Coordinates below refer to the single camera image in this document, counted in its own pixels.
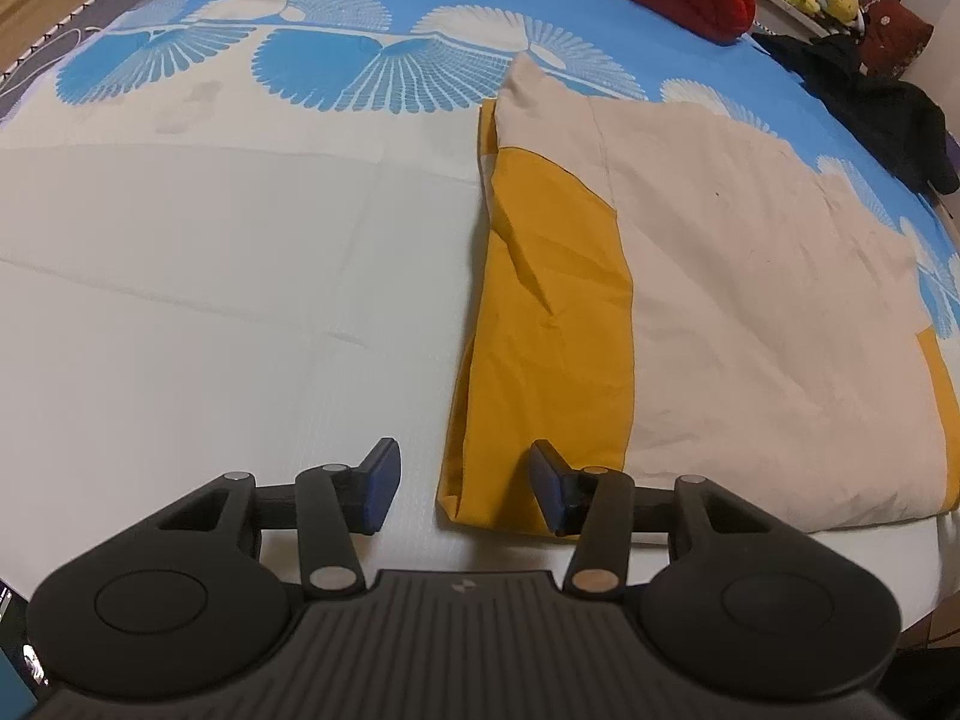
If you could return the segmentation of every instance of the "stain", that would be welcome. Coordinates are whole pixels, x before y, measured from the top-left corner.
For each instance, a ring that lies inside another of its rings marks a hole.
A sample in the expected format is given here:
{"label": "stain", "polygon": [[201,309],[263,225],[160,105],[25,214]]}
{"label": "stain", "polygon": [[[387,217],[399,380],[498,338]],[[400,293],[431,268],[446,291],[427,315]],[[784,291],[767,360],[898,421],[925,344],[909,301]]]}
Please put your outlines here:
{"label": "stain", "polygon": [[217,95],[223,87],[220,81],[194,84],[185,98],[160,111],[154,127],[155,132],[160,135],[179,135],[210,119],[216,107]]}

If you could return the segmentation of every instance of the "black cloth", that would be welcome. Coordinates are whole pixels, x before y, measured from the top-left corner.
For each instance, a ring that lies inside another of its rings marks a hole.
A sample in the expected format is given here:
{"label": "black cloth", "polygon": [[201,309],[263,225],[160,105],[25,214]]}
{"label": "black cloth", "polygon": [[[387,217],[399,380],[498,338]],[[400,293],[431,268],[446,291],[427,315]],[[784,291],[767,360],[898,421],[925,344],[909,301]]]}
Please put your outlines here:
{"label": "black cloth", "polygon": [[779,64],[803,76],[803,87],[909,189],[927,191],[928,184],[940,194],[960,189],[947,159],[944,112],[912,83],[861,76],[851,36],[812,43],[787,35],[754,37]]}

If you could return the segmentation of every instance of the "silver rivet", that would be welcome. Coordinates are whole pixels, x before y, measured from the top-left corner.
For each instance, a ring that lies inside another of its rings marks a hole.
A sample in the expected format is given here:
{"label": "silver rivet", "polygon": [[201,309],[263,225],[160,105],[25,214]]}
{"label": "silver rivet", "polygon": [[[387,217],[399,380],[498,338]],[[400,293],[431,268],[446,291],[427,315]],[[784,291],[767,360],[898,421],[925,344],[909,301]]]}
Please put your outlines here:
{"label": "silver rivet", "polygon": [[310,584],[320,590],[346,590],[357,581],[357,575],[345,565],[325,565],[310,573]]}
{"label": "silver rivet", "polygon": [[606,568],[585,568],[573,575],[573,586],[581,592],[610,592],[620,579]]}

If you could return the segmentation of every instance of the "beige and yellow garment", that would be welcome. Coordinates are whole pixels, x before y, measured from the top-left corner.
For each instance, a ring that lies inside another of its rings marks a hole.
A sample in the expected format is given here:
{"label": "beige and yellow garment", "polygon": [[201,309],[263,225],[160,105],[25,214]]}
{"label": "beige and yellow garment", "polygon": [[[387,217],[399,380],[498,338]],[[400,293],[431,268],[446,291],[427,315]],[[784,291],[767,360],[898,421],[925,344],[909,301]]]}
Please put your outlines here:
{"label": "beige and yellow garment", "polygon": [[490,237],[439,500],[544,533],[524,455],[697,473],[806,531],[958,494],[960,412],[904,236],[789,144],[520,56],[481,115]]}

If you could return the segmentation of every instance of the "white wall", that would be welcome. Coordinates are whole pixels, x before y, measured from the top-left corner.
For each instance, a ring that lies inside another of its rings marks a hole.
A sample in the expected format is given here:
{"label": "white wall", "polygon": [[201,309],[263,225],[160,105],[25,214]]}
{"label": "white wall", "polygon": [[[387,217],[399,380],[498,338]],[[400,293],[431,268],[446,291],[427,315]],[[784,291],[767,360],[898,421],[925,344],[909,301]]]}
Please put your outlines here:
{"label": "white wall", "polygon": [[947,129],[960,136],[960,0],[904,0],[933,24],[933,38],[904,74],[944,109]]}

